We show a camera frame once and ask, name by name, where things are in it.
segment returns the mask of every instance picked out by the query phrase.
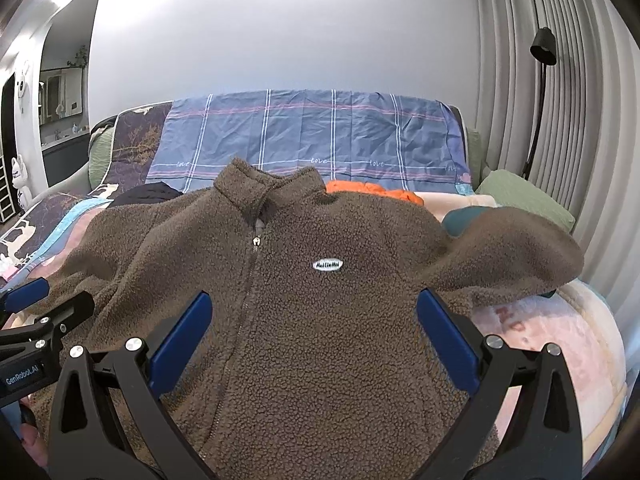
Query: sofa armrest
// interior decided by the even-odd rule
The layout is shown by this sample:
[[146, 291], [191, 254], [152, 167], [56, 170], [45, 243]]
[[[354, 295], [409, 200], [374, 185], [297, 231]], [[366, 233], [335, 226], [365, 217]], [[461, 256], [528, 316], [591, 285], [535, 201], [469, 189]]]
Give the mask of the sofa armrest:
[[91, 183], [89, 182], [89, 163], [86, 163], [70, 177], [67, 177], [65, 180], [60, 181], [34, 197], [33, 201], [29, 204], [29, 207], [41, 202], [55, 193], [78, 193], [86, 195], [91, 193], [91, 191]]

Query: mirror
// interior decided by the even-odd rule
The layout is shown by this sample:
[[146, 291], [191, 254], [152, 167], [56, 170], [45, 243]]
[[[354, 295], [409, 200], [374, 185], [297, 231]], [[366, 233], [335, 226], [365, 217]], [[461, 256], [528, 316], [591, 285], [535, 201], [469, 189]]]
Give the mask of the mirror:
[[82, 69], [55, 68], [40, 72], [40, 124], [82, 114]]

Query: jacket logo patch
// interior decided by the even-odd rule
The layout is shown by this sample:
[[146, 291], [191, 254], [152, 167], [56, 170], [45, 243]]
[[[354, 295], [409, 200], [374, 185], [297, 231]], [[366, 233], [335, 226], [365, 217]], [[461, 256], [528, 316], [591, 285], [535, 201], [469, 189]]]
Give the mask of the jacket logo patch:
[[315, 270], [322, 270], [322, 272], [331, 272], [332, 270], [338, 270], [342, 267], [342, 260], [338, 258], [323, 258], [314, 262], [312, 266]]

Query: brown fleece jacket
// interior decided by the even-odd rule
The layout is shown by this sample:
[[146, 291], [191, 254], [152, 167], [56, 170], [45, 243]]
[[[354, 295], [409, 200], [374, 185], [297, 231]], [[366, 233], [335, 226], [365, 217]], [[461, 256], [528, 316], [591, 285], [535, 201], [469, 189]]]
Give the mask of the brown fleece jacket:
[[[344, 264], [315, 270], [322, 258]], [[415, 204], [327, 194], [313, 168], [281, 178], [236, 159], [209, 189], [101, 213], [36, 309], [92, 293], [95, 315], [63, 342], [98, 351], [148, 335], [204, 290], [211, 326], [163, 402], [221, 479], [401, 480], [466, 400], [417, 321], [418, 292], [469, 314], [581, 267], [567, 234], [518, 209], [487, 211], [450, 238]], [[52, 388], [37, 396], [43, 426], [51, 399]], [[496, 446], [492, 434], [481, 458]]]

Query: metal bolt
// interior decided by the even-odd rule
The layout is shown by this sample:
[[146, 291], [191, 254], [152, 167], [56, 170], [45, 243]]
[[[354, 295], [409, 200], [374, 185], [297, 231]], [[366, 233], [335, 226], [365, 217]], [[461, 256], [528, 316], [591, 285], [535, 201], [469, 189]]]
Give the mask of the metal bolt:
[[549, 343], [546, 346], [546, 351], [555, 356], [559, 356], [562, 353], [562, 350], [556, 343]]
[[489, 335], [486, 338], [486, 344], [487, 346], [495, 349], [495, 350], [499, 350], [500, 348], [502, 348], [502, 346], [504, 345], [504, 341], [502, 340], [502, 338], [499, 335]]
[[84, 348], [80, 345], [74, 346], [70, 351], [69, 355], [73, 358], [80, 357], [84, 353]]
[[125, 348], [130, 352], [135, 352], [142, 348], [142, 339], [139, 337], [132, 337], [125, 343]]

